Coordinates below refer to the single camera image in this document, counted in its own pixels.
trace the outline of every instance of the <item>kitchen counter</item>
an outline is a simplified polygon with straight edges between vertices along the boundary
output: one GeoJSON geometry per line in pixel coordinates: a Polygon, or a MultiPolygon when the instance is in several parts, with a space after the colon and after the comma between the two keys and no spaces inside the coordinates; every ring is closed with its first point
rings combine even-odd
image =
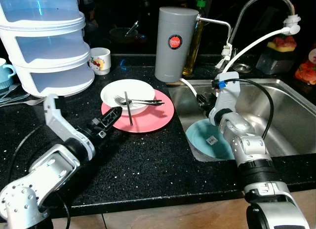
{"type": "MultiPolygon", "coordinates": [[[[108,75],[96,76],[88,89],[65,99],[65,119],[72,126],[84,127],[101,115],[100,92],[115,80],[143,80],[169,96],[166,84],[154,77],[153,66],[134,65],[121,56],[115,59],[117,62],[113,62],[108,75]]],[[[31,131],[44,123],[44,113],[42,105],[18,105],[0,108],[0,115],[2,189],[15,149],[31,131]]],[[[103,152],[85,164],[60,190],[71,206],[72,216],[242,197],[235,161],[197,161],[176,112],[170,123],[157,131],[133,134],[113,128],[105,141],[103,152]]],[[[12,178],[24,176],[30,164],[56,143],[62,141],[43,124],[21,146],[12,178]]],[[[274,157],[273,162],[290,191],[316,187],[316,154],[274,157]]],[[[53,217],[66,216],[62,203],[54,194],[48,197],[46,205],[51,207],[53,217]]]]}

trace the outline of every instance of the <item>white stacked container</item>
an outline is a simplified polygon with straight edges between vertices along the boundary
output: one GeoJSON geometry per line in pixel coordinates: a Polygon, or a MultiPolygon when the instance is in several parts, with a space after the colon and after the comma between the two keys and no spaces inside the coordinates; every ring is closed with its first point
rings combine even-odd
{"type": "Polygon", "coordinates": [[[78,0],[0,0],[0,38],[25,91],[70,96],[94,80],[78,0]]]}

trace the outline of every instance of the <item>robotic arm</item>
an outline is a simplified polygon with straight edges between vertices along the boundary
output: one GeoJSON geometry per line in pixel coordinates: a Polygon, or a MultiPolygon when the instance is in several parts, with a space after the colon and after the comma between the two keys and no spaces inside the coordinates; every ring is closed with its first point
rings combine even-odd
{"type": "Polygon", "coordinates": [[[249,229],[309,229],[287,185],[279,180],[264,140],[235,112],[240,88],[238,81],[226,85],[224,80],[230,78],[238,78],[238,73],[227,72],[216,77],[220,90],[209,119],[219,126],[235,156],[245,200],[250,203],[249,229]]]}
{"type": "Polygon", "coordinates": [[[80,164],[96,155],[107,131],[120,117],[121,107],[111,108],[101,118],[94,118],[83,133],[74,129],[56,108],[57,95],[44,101],[46,124],[63,140],[37,159],[29,174],[8,184],[0,192],[0,216],[9,229],[27,229],[48,218],[49,210],[43,202],[53,191],[59,190],[77,172],[80,164]]]}

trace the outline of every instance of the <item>teal plate in sink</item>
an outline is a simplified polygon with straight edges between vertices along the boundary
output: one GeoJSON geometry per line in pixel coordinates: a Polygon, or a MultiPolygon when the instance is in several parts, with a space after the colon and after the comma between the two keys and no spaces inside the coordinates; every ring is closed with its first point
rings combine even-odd
{"type": "Polygon", "coordinates": [[[231,146],[226,142],[217,126],[208,119],[193,123],[186,131],[191,144],[202,153],[217,159],[234,159],[231,146]]]}

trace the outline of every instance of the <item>stainless steel sink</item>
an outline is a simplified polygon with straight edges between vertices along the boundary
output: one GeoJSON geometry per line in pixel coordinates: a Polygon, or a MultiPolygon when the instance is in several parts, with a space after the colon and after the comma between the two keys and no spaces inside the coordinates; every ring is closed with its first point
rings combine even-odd
{"type": "MultiPolygon", "coordinates": [[[[252,79],[270,93],[275,113],[265,138],[271,156],[316,153],[316,106],[278,79],[252,79]]],[[[209,97],[210,80],[190,80],[195,90],[209,97]]],[[[257,87],[240,83],[240,95],[236,110],[250,122],[258,135],[266,127],[270,105],[267,97],[257,87]]],[[[190,89],[182,82],[168,84],[168,90],[184,130],[194,122],[206,118],[198,109],[198,103],[190,89]]],[[[197,151],[194,156],[201,161],[215,160],[197,151]]]]}

